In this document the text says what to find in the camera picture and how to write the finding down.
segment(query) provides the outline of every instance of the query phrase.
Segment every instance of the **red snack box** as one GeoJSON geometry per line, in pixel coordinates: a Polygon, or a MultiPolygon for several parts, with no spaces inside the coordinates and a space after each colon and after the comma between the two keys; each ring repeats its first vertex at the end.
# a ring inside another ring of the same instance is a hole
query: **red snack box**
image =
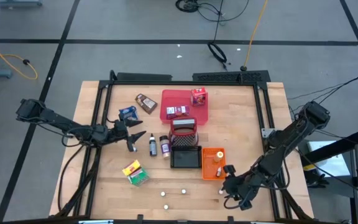
{"type": "Polygon", "coordinates": [[[191,90],[191,105],[204,105],[206,101],[206,91],[204,87],[191,90]]]}
{"type": "Polygon", "coordinates": [[[189,106],[173,106],[167,107],[167,119],[177,118],[180,116],[189,116],[189,106]]]}

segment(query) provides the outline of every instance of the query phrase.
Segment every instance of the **yellow cable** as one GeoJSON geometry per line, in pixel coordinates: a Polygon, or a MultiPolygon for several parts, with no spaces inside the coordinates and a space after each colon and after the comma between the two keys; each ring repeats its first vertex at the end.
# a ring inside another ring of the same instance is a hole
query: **yellow cable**
{"type": "Polygon", "coordinates": [[[17,69],[15,66],[13,66],[11,63],[9,63],[4,56],[7,56],[7,57],[15,57],[15,58],[18,58],[20,60],[24,60],[23,58],[21,58],[20,56],[17,56],[17,55],[13,55],[13,54],[1,54],[0,53],[0,57],[5,61],[5,63],[7,63],[11,68],[13,68],[15,71],[17,71],[20,75],[22,75],[24,78],[26,79],[29,79],[29,80],[36,80],[38,79],[38,73],[37,71],[35,70],[35,68],[30,64],[28,63],[27,65],[34,71],[35,73],[35,77],[28,77],[27,75],[24,75],[19,69],[17,69]]]}
{"type": "Polygon", "coordinates": [[[254,28],[254,31],[253,31],[253,33],[252,33],[251,39],[250,39],[250,41],[249,41],[248,52],[247,52],[247,58],[246,58],[246,61],[244,62],[244,67],[247,66],[247,62],[248,62],[248,59],[249,59],[249,54],[250,54],[250,51],[251,51],[252,41],[254,40],[254,35],[255,35],[255,33],[256,33],[256,30],[258,29],[260,19],[262,18],[263,14],[264,14],[264,12],[265,12],[265,8],[266,8],[266,5],[267,5],[267,1],[268,1],[268,0],[265,0],[264,6],[263,6],[262,10],[261,10],[260,13],[259,13],[258,22],[257,22],[256,25],[255,25],[255,28],[254,28]]]}

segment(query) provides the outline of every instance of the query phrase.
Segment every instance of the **orange tray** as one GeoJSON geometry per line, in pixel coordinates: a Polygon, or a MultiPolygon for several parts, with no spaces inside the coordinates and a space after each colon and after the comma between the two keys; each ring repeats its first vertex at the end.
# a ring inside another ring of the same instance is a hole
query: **orange tray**
{"type": "Polygon", "coordinates": [[[226,176],[223,171],[223,167],[226,165],[226,153],[224,148],[203,148],[202,155],[203,180],[224,180],[226,176]],[[223,158],[219,162],[215,162],[214,158],[218,152],[223,152],[223,158]],[[216,177],[216,171],[218,171],[219,167],[222,168],[222,174],[220,177],[216,177]]]}

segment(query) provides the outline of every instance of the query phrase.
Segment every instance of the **yellow box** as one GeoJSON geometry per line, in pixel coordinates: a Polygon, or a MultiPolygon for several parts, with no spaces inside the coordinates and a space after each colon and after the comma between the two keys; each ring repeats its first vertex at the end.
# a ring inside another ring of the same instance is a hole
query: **yellow box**
{"type": "Polygon", "coordinates": [[[122,172],[125,174],[125,176],[129,176],[131,173],[133,173],[135,170],[137,170],[140,167],[140,163],[138,160],[135,160],[134,162],[130,163],[128,166],[122,169],[122,172]]]}

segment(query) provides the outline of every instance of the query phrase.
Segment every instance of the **floor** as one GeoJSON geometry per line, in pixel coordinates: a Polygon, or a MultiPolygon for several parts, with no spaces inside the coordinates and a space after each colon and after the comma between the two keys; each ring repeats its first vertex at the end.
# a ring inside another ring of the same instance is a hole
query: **floor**
{"type": "MultiPolygon", "coordinates": [[[[236,15],[245,3],[225,1],[223,13],[236,15]]],[[[247,43],[241,41],[250,39],[262,5],[262,0],[250,0],[241,17],[219,26],[217,40],[225,40],[219,46],[231,62],[229,71],[244,63],[247,43]]],[[[269,1],[248,68],[268,70],[273,82],[284,82],[287,97],[346,82],[358,76],[355,25],[358,28],[358,0],[269,1]]],[[[0,220],[46,217],[63,157],[59,136],[43,129],[37,128],[29,147],[25,146],[25,137],[30,139],[32,132],[27,132],[28,124],[15,120],[22,98],[45,99],[49,108],[72,118],[81,82],[107,79],[110,69],[172,74],[174,80],[191,80],[197,72],[223,72],[205,44],[215,28],[216,23],[198,13],[177,10],[175,0],[44,0],[42,7],[3,9],[0,51],[29,59],[39,78],[26,80],[17,73],[11,79],[0,78],[0,204],[17,158],[27,152],[0,220]]],[[[20,61],[11,61],[32,75],[20,61]]],[[[0,68],[7,68],[2,60],[0,68]]],[[[312,98],[289,102],[296,108],[312,98]]],[[[327,131],[339,136],[358,131],[357,82],[323,106],[332,116],[327,131]]],[[[332,138],[316,133],[308,139],[332,138]]],[[[326,222],[350,218],[348,198],[323,190],[310,190],[310,197],[316,218],[326,222]]]]}

